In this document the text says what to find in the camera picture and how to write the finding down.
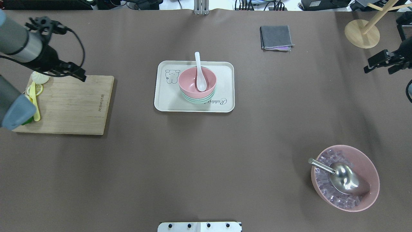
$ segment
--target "silver clamp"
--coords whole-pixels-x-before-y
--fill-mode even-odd
[[[209,0],[194,0],[194,14],[209,14]]]

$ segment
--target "ladle handle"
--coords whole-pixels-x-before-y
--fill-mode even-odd
[[[318,162],[318,161],[316,161],[316,160],[314,160],[313,158],[310,158],[309,160],[308,160],[308,163],[310,163],[311,165],[313,165],[313,166],[315,166],[315,167],[317,167],[317,168],[320,168],[320,169],[322,169],[322,170],[324,170],[324,171],[327,171],[327,172],[329,172],[330,174],[335,174],[335,169],[333,169],[333,168],[331,168],[331,167],[328,167],[328,166],[326,166],[326,165],[324,165],[323,163],[320,163],[320,162]]]

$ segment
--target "white tray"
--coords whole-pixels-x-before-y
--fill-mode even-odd
[[[202,61],[202,67],[216,74],[212,99],[203,104],[187,101],[177,83],[180,73],[196,66],[195,61],[163,61],[157,68],[154,106],[159,111],[228,113],[234,108],[234,68],[228,62]]]

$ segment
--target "small pink bowl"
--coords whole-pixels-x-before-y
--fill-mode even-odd
[[[197,68],[189,68],[184,70],[179,76],[179,87],[186,96],[191,98],[204,98],[209,96],[216,87],[216,75],[209,69],[202,67],[203,76],[206,79],[206,91],[200,92],[197,90],[196,75]]]
[[[316,192],[319,194],[319,196],[321,196],[323,200],[325,200],[330,205],[333,205],[334,207],[340,210],[344,210],[348,212],[359,212],[359,211],[369,208],[378,198],[379,189],[380,189],[378,171],[376,171],[376,168],[373,165],[372,161],[363,152],[351,146],[335,145],[335,146],[326,148],[323,152],[329,149],[334,149],[335,151],[340,150],[343,152],[343,155],[346,158],[346,160],[353,164],[352,170],[355,171],[357,174],[359,174],[361,177],[363,177],[370,184],[370,191],[365,196],[363,196],[358,206],[355,206],[351,209],[339,208],[336,205],[332,204],[330,201],[328,201],[326,197],[322,195],[321,190],[319,189],[316,183],[315,167],[312,167],[312,171],[311,171],[312,184],[315,187]]]

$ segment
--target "round wooden base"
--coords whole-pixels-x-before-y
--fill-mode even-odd
[[[346,38],[355,46],[360,48],[371,48],[379,42],[379,30],[373,26],[366,34],[362,34],[361,30],[365,27],[368,21],[357,19],[349,22],[345,27]]]

